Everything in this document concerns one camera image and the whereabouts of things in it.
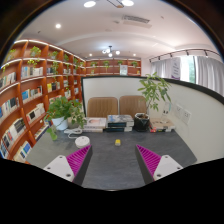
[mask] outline desk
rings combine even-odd
[[[67,156],[78,150],[75,139],[69,139],[63,131],[57,131],[58,139],[52,141],[45,133],[34,146],[27,161],[44,168],[58,155]],[[190,148],[175,132],[103,132],[83,133],[90,138],[93,155],[90,160],[82,187],[104,190],[121,190],[145,186],[135,155],[139,144],[158,155],[170,155],[181,166],[187,167],[197,161]],[[115,140],[121,146],[115,146]]]

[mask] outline yellow object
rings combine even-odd
[[[121,145],[121,140],[120,139],[116,139],[115,145],[117,145],[117,146]]]

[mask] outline ceiling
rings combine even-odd
[[[67,0],[40,14],[18,39],[34,38],[64,48],[82,58],[104,56],[112,46],[120,56],[152,58],[182,50],[202,48],[218,53],[202,29],[184,13],[159,0],[132,0],[131,7],[116,8],[107,0]],[[148,24],[125,24],[124,15],[150,20]]]

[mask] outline white wall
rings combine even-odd
[[[85,106],[91,97],[141,95],[137,78],[89,78],[83,79]],[[191,88],[171,84],[169,95],[173,105],[178,103],[192,113],[186,125],[173,112],[168,115],[176,125],[176,132],[202,163],[224,157],[224,106],[214,98]],[[159,103],[159,112],[150,110],[151,117],[160,117],[164,102]]]
[[[141,59],[141,67],[142,67],[142,74],[141,76],[145,76],[145,74],[151,74],[151,63],[149,63],[148,58]]]

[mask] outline white curtain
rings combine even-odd
[[[172,58],[152,62],[151,74],[157,72],[157,75],[162,78],[172,78]],[[180,64],[180,58],[175,58],[176,62]]]
[[[213,58],[195,56],[196,84],[224,96],[224,64]]]

